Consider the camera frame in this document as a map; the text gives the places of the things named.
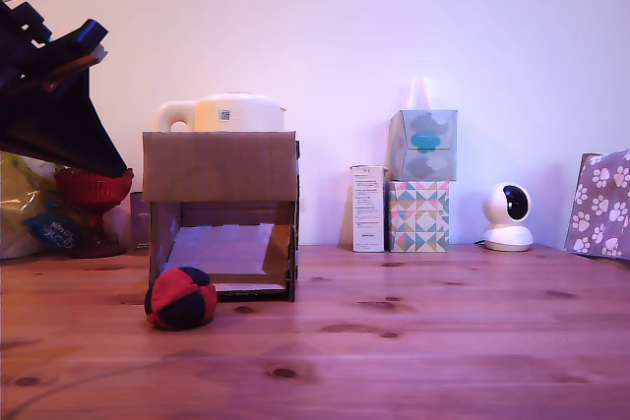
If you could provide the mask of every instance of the red glass bowl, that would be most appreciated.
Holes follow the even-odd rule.
[[[89,230],[79,248],[69,251],[75,258],[103,258],[125,252],[124,247],[109,241],[102,217],[127,197],[134,178],[132,169],[121,177],[106,177],[81,169],[58,169],[54,174],[59,192],[75,209],[88,215]]]

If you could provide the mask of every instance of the black object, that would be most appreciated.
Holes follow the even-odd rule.
[[[0,150],[120,177],[127,165],[90,100],[107,30],[94,20],[50,41],[29,4],[0,5]]]
[[[503,194],[508,201],[508,215],[516,221],[528,214],[528,197],[516,186],[505,186]]]

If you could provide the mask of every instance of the cardboard stand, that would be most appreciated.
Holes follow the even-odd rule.
[[[295,300],[298,145],[294,132],[146,132],[150,283],[205,271],[220,300]]]

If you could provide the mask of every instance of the white camera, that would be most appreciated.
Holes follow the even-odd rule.
[[[483,214],[490,224],[483,233],[485,247],[496,251],[527,251],[534,237],[524,225],[532,201],[525,188],[509,182],[498,184],[483,200]]]

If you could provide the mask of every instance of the white box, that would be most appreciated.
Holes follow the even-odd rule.
[[[353,166],[352,249],[385,251],[385,168]]]

